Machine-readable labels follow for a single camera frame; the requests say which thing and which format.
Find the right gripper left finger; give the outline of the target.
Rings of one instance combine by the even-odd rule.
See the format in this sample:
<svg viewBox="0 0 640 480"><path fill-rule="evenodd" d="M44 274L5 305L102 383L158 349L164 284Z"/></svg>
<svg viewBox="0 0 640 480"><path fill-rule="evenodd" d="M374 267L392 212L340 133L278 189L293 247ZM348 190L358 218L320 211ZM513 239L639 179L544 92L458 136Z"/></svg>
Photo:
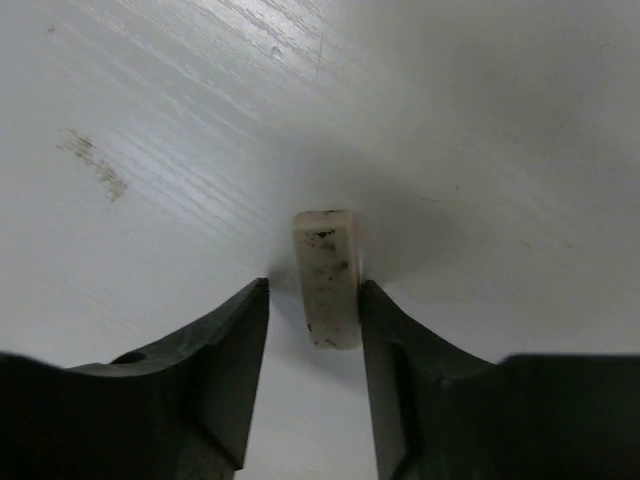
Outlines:
<svg viewBox="0 0 640 480"><path fill-rule="evenodd" d="M242 469L269 321L258 278L109 363L1 357L5 479L230 479Z"/></svg>

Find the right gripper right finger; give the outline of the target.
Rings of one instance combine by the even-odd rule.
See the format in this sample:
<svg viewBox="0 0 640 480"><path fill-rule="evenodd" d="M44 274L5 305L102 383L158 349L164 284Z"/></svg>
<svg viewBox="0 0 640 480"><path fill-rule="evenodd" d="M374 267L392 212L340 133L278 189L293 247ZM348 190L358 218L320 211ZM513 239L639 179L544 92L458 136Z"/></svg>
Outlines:
<svg viewBox="0 0 640 480"><path fill-rule="evenodd" d="M436 335L374 282L359 297L382 479L635 479L639 359L518 354Z"/></svg>

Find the grey eraser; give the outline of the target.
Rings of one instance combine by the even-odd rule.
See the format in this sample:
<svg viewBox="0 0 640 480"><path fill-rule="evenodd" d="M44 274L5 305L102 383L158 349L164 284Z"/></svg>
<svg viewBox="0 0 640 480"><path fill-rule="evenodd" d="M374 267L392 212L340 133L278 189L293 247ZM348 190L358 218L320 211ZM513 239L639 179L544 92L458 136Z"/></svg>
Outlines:
<svg viewBox="0 0 640 480"><path fill-rule="evenodd" d="M360 262L353 214L307 211L292 221L307 331L319 349L361 346Z"/></svg>

